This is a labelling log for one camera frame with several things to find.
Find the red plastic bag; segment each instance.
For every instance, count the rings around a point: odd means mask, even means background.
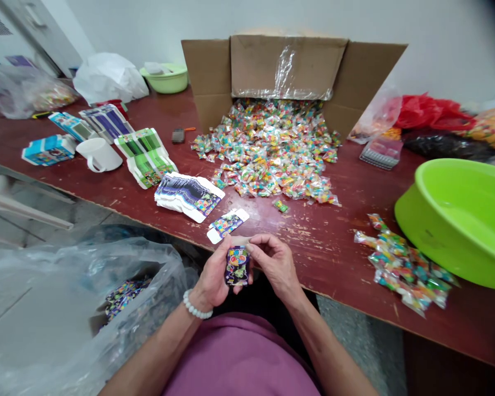
[[[431,127],[441,130],[469,130],[475,119],[460,111],[460,104],[446,99],[423,95],[404,95],[396,127],[419,129]]]

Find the red table surface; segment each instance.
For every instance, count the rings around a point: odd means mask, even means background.
[[[222,161],[199,160],[190,149],[190,142],[201,133],[190,89],[170,96],[151,94],[128,107],[135,130],[156,128],[180,173],[212,177]],[[81,101],[65,110],[78,115],[84,108]],[[185,144],[171,143],[175,128],[190,127],[196,131],[186,133]],[[362,146],[347,142],[339,149],[338,162],[327,164],[323,173],[330,177],[342,207],[308,205],[282,195],[290,211],[281,214],[272,205],[274,197],[240,198],[231,186],[210,217],[197,224],[156,206],[155,188],[140,188],[125,164],[98,174],[88,170],[80,155],[50,167],[33,166],[20,158],[30,141],[61,132],[47,119],[0,118],[0,165],[209,250],[215,248],[206,236],[210,223],[232,208],[243,208],[250,219],[233,235],[268,232],[288,243],[305,288],[495,366],[495,290],[461,281],[462,288],[453,289],[447,309],[433,305],[424,319],[404,306],[397,294],[373,282],[374,268],[367,260],[371,250],[353,242],[353,229],[375,235],[367,213],[379,213],[399,232],[394,203],[413,183],[422,157],[404,150],[401,162],[386,171],[360,161]]]

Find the gray floor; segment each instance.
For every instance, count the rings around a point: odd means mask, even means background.
[[[1,174],[12,174],[0,167]],[[28,183],[33,180],[14,175]],[[140,225],[126,217],[85,201],[63,203],[18,186],[14,196],[20,202],[75,224],[69,232],[37,221],[0,212],[0,236],[27,247],[44,242],[71,244],[90,227],[98,224]],[[0,249],[11,249],[0,243]],[[357,364],[381,395],[406,395],[402,332],[387,323],[366,316],[335,301],[318,297],[321,314]]]

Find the white mug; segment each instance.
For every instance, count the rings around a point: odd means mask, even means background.
[[[97,173],[113,171],[123,163],[117,151],[102,137],[85,140],[76,150],[88,160],[90,170]]]

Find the green bowl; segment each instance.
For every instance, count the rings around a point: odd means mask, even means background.
[[[161,94],[176,94],[187,88],[189,83],[187,66],[175,63],[162,63],[162,65],[172,70],[172,73],[149,74],[145,68],[139,70],[152,89]]]
[[[434,159],[394,206],[409,240],[437,264],[495,289],[495,166]]]

